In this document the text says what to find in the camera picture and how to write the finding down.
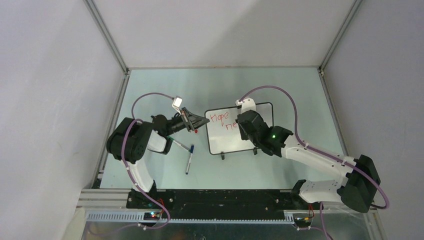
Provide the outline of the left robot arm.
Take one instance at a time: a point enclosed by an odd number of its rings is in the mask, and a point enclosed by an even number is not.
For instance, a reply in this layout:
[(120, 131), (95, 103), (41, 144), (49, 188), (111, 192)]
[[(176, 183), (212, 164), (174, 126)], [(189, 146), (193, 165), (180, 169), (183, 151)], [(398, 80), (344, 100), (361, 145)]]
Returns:
[(162, 114), (151, 118), (149, 122), (125, 117), (106, 142), (107, 152), (122, 162), (145, 208), (153, 208), (158, 202), (158, 194), (151, 190), (155, 181), (146, 165), (146, 151), (166, 155), (175, 142), (171, 135), (182, 130), (194, 132), (210, 122), (185, 107), (170, 119)]

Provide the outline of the white whiteboard black frame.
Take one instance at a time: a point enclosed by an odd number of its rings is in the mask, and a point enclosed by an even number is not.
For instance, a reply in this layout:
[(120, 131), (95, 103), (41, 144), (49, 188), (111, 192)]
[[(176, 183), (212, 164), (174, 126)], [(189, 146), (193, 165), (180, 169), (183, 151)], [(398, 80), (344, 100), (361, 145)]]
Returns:
[(222, 160), (226, 154), (249, 151), (258, 154), (250, 140), (243, 140), (236, 122), (241, 108), (237, 106), (208, 109), (204, 117), (209, 120), (206, 124), (206, 136), (209, 153), (218, 155)]

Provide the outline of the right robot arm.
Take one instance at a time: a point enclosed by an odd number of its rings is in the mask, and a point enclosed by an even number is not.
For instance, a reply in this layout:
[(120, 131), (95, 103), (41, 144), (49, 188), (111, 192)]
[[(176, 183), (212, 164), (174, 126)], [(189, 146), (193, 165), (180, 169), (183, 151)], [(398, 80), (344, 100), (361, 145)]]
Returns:
[(298, 180), (291, 191), (291, 204), (304, 209), (309, 204), (329, 202), (343, 204), (359, 213), (367, 213), (381, 184), (374, 161), (331, 154), (303, 140), (280, 126), (268, 126), (261, 115), (248, 110), (237, 116), (241, 138), (250, 141), (269, 156), (293, 160), (331, 176), (331, 180)]

